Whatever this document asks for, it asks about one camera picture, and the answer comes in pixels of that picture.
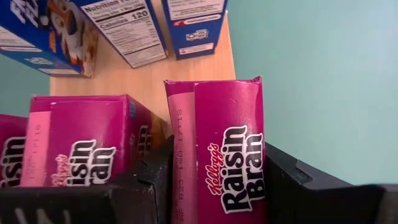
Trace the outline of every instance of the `pink cereal box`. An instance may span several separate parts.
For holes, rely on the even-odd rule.
[[[165,86],[175,135],[172,223],[267,223],[261,77]]]
[[[21,181],[27,118],[0,114],[1,187],[17,187]]]
[[[105,184],[162,142],[161,125],[127,95],[33,97],[21,187]]]

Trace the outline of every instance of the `blue cereal box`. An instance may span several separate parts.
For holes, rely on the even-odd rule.
[[[132,67],[166,58],[166,46],[150,0],[75,0]]]
[[[92,77],[98,31],[69,0],[1,0],[0,53],[55,77]]]
[[[228,0],[163,0],[177,60],[215,52]]]

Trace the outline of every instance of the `light blue wall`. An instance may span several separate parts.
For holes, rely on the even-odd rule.
[[[397,0],[230,0],[228,15],[238,78],[264,78],[267,141],[398,183]]]
[[[49,77],[0,55],[0,113],[27,116],[30,97],[49,94]]]

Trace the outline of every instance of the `wooden table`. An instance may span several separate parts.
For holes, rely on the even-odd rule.
[[[154,1],[154,7],[170,53],[167,59],[132,69],[101,37],[94,79],[51,78],[50,94],[116,95],[127,93],[170,123],[164,80],[235,79],[227,16],[215,55],[176,61],[160,1]]]

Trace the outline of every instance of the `raisin bran logo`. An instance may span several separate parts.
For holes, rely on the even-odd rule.
[[[262,173],[263,137],[249,134],[248,127],[230,127],[224,132],[223,145],[211,143],[211,165],[205,182],[213,195],[221,196],[226,214],[252,211],[251,202],[265,197]]]
[[[25,137],[12,137],[4,143],[0,161],[2,169],[0,187],[16,187],[20,184],[24,149]]]
[[[58,155],[53,185],[90,186],[105,184],[111,177],[115,147],[95,149],[96,140],[77,141],[69,158]]]

